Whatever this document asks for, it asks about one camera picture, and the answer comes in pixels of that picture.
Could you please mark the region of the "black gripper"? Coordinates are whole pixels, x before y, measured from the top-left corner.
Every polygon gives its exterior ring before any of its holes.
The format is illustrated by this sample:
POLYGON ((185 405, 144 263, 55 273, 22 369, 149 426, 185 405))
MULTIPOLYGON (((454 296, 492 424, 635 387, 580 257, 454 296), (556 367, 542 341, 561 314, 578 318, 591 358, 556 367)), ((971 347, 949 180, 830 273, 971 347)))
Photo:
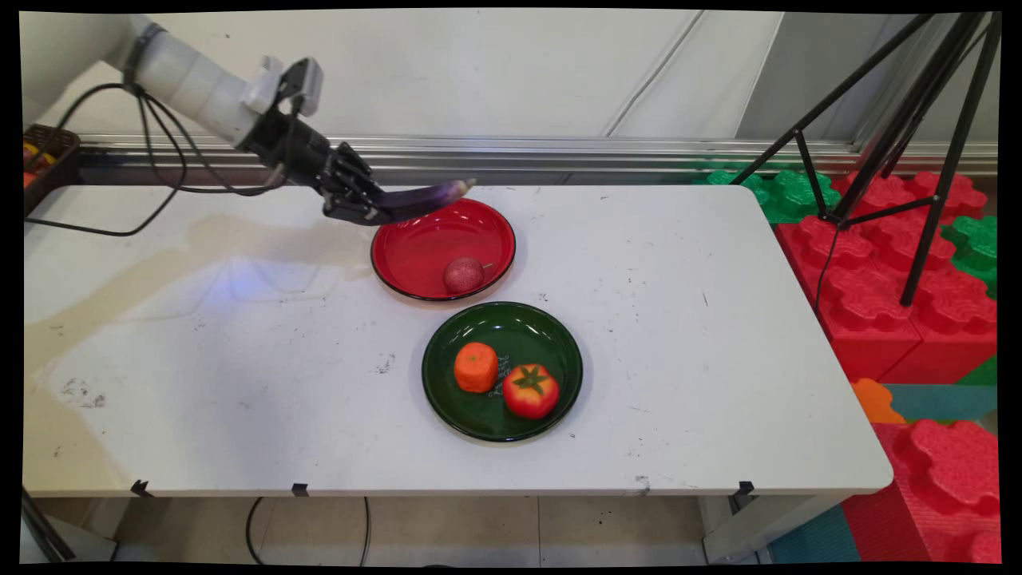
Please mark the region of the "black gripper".
POLYGON ((263 166, 278 169, 284 180, 322 193, 322 213, 327 218, 366 227, 394 222, 394 215, 380 205, 383 193, 372 167, 349 142, 333 149, 325 136, 292 114, 279 110, 264 114, 240 150, 256 154, 263 166))

